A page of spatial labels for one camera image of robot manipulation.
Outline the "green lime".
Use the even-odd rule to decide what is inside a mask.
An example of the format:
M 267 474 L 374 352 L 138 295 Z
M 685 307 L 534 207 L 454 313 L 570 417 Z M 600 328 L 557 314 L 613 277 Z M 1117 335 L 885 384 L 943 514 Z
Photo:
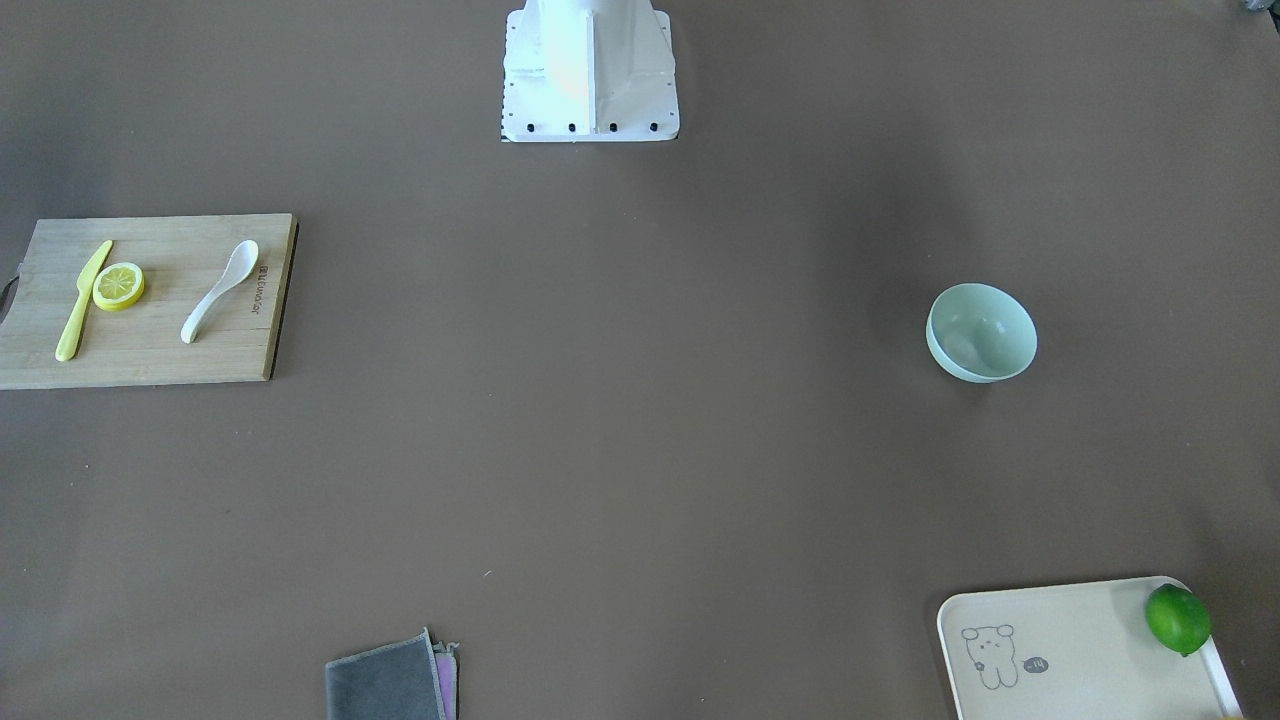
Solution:
M 1183 657 L 1198 652 L 1213 630 L 1212 619 L 1201 598 L 1172 583 L 1165 583 L 1149 593 L 1144 618 L 1152 637 Z

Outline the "white ceramic spoon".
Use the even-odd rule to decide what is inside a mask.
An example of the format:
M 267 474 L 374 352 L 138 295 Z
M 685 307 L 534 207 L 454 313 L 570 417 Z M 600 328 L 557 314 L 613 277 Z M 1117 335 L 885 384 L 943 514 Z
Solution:
M 180 328 L 180 341 L 191 345 L 212 306 L 241 282 L 246 281 L 257 265 L 260 246 L 255 240 L 241 241 L 230 252 L 227 265 L 211 290 L 196 304 Z

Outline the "yellow plastic knife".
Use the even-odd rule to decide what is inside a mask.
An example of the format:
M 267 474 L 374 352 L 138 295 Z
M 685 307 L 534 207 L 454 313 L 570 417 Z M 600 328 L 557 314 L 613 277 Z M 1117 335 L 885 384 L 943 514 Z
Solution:
M 55 348 L 54 357 L 59 363 L 70 361 L 78 352 L 81 345 L 81 337 L 84 327 L 84 316 L 92 299 L 93 284 L 97 274 L 101 272 L 104 263 L 108 259 L 113 249 L 114 241 L 105 240 L 93 251 L 86 264 L 82 266 L 77 279 L 76 290 L 77 299 L 70 315 L 68 316 L 67 324 L 64 325 L 58 346 Z

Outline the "yellow lemon slice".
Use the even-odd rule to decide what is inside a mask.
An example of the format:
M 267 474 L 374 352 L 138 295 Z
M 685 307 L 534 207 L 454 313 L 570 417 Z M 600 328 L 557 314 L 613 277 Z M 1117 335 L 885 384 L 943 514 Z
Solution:
M 137 304 L 145 293 L 146 278 L 133 263 L 105 266 L 93 281 L 92 301 L 106 313 L 119 313 Z

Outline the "bamboo cutting board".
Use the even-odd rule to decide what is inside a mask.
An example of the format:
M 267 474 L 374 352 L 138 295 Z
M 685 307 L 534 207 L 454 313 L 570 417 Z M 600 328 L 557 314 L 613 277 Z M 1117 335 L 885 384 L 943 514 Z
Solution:
M 289 213 L 38 220 L 3 319 L 1 387 L 270 379 L 297 232 Z M 259 245 L 252 272 L 210 307 L 195 340 L 183 342 L 180 327 L 244 240 Z M 143 293 L 119 313 L 90 306 L 76 356 L 58 361 L 76 279 L 106 241 L 113 243 L 106 264 L 137 264 Z

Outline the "grey folded cloth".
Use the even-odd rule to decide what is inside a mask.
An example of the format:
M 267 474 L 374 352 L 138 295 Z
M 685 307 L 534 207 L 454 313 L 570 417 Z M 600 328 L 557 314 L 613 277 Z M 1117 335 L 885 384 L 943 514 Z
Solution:
M 457 643 L 436 642 L 428 628 L 325 665 L 329 719 L 456 719 Z

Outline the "cream cartoon tray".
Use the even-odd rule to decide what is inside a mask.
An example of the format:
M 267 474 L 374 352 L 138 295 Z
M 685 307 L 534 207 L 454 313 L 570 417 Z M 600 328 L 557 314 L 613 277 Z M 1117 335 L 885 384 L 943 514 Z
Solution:
M 1239 719 L 1212 641 L 1183 656 L 1151 633 L 1169 577 L 955 594 L 937 614 L 960 719 Z

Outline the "mint green bowl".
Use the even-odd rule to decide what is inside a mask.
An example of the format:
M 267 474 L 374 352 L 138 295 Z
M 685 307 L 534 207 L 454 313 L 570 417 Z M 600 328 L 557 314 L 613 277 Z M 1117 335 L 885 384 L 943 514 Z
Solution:
M 950 375 L 977 384 L 1007 380 L 1033 364 L 1039 333 L 1010 293 L 983 283 L 941 292 L 925 318 L 925 343 Z

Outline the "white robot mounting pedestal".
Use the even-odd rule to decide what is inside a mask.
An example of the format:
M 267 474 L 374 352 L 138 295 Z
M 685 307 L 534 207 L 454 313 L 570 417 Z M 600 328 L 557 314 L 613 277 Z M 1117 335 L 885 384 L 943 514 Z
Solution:
M 526 1 L 504 28 L 502 141 L 678 137 L 672 27 L 652 3 Z

